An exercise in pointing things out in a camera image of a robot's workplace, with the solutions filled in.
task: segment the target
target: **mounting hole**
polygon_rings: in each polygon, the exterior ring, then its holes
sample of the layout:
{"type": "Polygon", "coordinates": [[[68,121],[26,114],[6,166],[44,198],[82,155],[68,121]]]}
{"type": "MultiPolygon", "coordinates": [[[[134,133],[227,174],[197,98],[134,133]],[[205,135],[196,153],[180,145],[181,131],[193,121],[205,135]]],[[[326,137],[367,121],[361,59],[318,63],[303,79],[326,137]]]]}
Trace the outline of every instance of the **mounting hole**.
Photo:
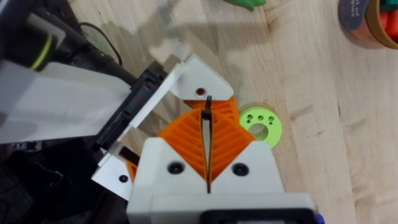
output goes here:
{"type": "Polygon", "coordinates": [[[232,172],[234,172],[235,175],[244,177],[245,175],[247,175],[249,173],[249,168],[247,167],[246,164],[237,163],[232,166],[232,172]]]}
{"type": "Polygon", "coordinates": [[[167,166],[167,170],[171,174],[181,174],[184,171],[184,164],[181,162],[171,162],[169,166],[167,166]]]}
{"type": "Polygon", "coordinates": [[[129,180],[129,178],[126,175],[120,175],[119,181],[122,183],[126,183],[129,180]]]}
{"type": "Polygon", "coordinates": [[[204,97],[206,95],[206,90],[204,88],[197,89],[197,96],[204,97]]]}
{"type": "Polygon", "coordinates": [[[264,124],[261,124],[261,123],[252,125],[249,128],[249,132],[256,138],[256,140],[260,140],[260,141],[265,140],[266,137],[268,136],[267,126],[265,126],[264,124]]]}

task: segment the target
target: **black connector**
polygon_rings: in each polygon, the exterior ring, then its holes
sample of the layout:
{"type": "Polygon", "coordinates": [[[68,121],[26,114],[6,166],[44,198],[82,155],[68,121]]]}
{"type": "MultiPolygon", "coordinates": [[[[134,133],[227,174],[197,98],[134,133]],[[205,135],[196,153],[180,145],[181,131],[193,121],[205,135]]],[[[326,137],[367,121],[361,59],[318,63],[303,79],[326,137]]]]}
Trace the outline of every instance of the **black connector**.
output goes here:
{"type": "Polygon", "coordinates": [[[87,147],[93,151],[97,151],[100,148],[108,150],[160,87],[167,75],[163,70],[163,66],[157,62],[153,62],[141,74],[131,88],[129,96],[116,110],[115,114],[113,114],[102,130],[88,141],[87,147]]]}

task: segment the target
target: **black cable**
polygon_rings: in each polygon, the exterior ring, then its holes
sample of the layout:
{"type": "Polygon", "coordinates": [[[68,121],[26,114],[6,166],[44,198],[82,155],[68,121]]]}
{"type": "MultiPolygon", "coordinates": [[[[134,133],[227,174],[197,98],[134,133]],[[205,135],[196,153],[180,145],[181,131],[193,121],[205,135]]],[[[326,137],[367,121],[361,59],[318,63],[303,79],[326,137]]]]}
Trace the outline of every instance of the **black cable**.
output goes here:
{"type": "Polygon", "coordinates": [[[88,27],[93,28],[94,30],[97,30],[97,31],[106,39],[106,41],[108,42],[108,44],[111,46],[112,50],[114,51],[114,53],[116,54],[116,56],[117,56],[117,58],[118,58],[119,65],[120,65],[120,66],[123,66],[122,56],[120,56],[118,50],[116,50],[116,48],[113,46],[113,44],[111,43],[111,41],[108,39],[108,37],[105,35],[105,33],[104,33],[100,28],[98,28],[97,26],[95,26],[95,25],[93,25],[93,24],[91,24],[91,23],[89,23],[89,22],[81,22],[81,23],[79,23],[79,26],[80,26],[80,27],[82,27],[82,26],[88,26],[88,27]]]}

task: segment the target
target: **yellow cable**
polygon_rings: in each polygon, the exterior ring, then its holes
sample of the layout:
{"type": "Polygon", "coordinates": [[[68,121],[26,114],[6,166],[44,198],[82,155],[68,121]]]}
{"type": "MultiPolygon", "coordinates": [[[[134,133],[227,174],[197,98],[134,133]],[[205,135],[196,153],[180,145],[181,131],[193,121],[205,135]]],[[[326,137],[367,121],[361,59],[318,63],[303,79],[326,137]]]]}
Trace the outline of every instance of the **yellow cable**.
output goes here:
{"type": "Polygon", "coordinates": [[[51,43],[52,43],[52,35],[49,34],[49,35],[47,36],[47,40],[45,41],[44,47],[43,47],[43,49],[42,49],[42,52],[40,53],[40,55],[39,55],[39,57],[36,59],[36,61],[33,63],[33,65],[30,67],[30,69],[35,70],[36,68],[38,68],[38,67],[42,64],[42,62],[43,62],[45,56],[46,56],[47,53],[49,52],[51,43]]]}

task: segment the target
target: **green object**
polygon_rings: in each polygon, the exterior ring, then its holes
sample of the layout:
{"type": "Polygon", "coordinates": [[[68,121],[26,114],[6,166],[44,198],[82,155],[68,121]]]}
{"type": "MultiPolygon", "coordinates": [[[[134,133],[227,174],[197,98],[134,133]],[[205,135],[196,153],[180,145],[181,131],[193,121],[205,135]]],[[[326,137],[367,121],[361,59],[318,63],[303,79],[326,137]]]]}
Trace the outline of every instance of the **green object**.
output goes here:
{"type": "Polygon", "coordinates": [[[395,11],[398,9],[398,0],[381,0],[380,11],[395,11]]]}
{"type": "Polygon", "coordinates": [[[236,6],[245,7],[250,11],[253,11],[256,6],[262,6],[266,3],[266,0],[224,0],[236,6]]]}
{"type": "Polygon", "coordinates": [[[249,131],[255,124],[263,124],[265,128],[259,133],[253,134],[258,141],[265,141],[273,148],[282,135],[282,124],[279,118],[267,108],[255,106],[239,114],[240,125],[249,131]]]}

